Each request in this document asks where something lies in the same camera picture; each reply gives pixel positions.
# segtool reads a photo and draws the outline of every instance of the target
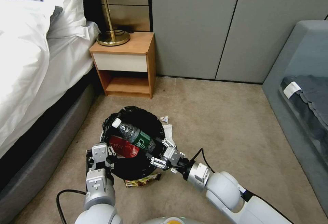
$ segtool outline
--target nightstand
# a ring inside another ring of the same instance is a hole
[[[152,98],[155,80],[153,32],[135,32],[119,46],[90,48],[105,95]]]

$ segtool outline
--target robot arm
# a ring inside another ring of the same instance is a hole
[[[176,146],[167,140],[160,158],[147,155],[151,164],[163,170],[171,169],[173,173],[181,173],[183,178],[193,184],[198,190],[206,189],[207,199],[232,223],[236,224],[292,224],[278,210],[260,197],[243,188],[238,181],[227,172],[211,174],[209,168],[185,158]],[[85,211],[80,214],[75,224],[121,224],[122,219],[117,215],[115,205],[115,190],[110,170],[114,164],[109,160],[115,156],[112,148],[106,143],[96,144],[88,151],[92,157],[92,167],[86,176],[87,194],[85,196]],[[244,200],[242,209],[234,213],[240,198]]]
[[[206,189],[207,199],[223,212],[232,223],[292,223],[265,200],[243,188],[229,173],[221,172],[211,175],[206,165],[194,161],[195,157],[189,161],[184,158],[184,153],[176,149],[175,145],[167,143],[166,140],[163,140],[162,143],[167,146],[163,157],[160,160],[152,158],[152,162],[155,164],[157,160],[160,163],[155,165],[159,168],[166,169],[171,167],[172,172],[180,172],[183,178],[193,184],[198,190]],[[244,200],[244,205],[239,212],[234,213],[232,210],[237,206],[240,198]]]

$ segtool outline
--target water bottle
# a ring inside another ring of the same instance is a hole
[[[151,153],[155,148],[155,142],[149,135],[141,131],[134,125],[124,123],[119,118],[116,118],[112,126],[120,131],[122,138],[128,140],[134,146]]]

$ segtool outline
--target gray bed frame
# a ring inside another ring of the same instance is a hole
[[[86,118],[95,95],[89,84],[28,162],[0,193],[0,223],[9,223],[43,188]]]
[[[297,75],[328,77],[328,21],[298,22],[262,86],[294,154],[328,216],[328,167],[279,93],[282,79]]]

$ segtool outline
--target floor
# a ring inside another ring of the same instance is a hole
[[[56,194],[67,188],[85,190],[85,150],[98,142],[104,119],[129,105],[169,116],[173,139],[187,157],[203,147],[214,170],[228,171],[295,224],[328,223],[260,85],[165,77],[157,78],[151,100],[97,97],[53,176],[14,223],[61,223]],[[114,187],[116,208],[126,224],[166,215],[230,223],[204,192],[170,171],[138,188],[125,188],[115,178]],[[65,193],[61,203],[67,223],[74,223],[83,211],[83,196]]]

